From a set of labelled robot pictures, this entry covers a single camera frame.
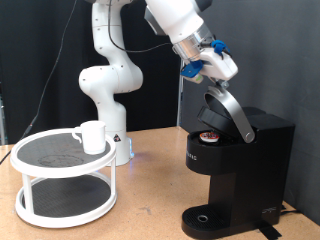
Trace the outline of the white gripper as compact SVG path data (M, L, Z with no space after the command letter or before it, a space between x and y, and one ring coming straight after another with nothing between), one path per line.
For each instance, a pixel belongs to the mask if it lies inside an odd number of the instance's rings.
M238 67L233 59L222 53L215 53L212 49L205 49L200 53L200 59L203 61L203 68L200 73L212 78L212 82L227 89L230 84L228 80L238 73Z

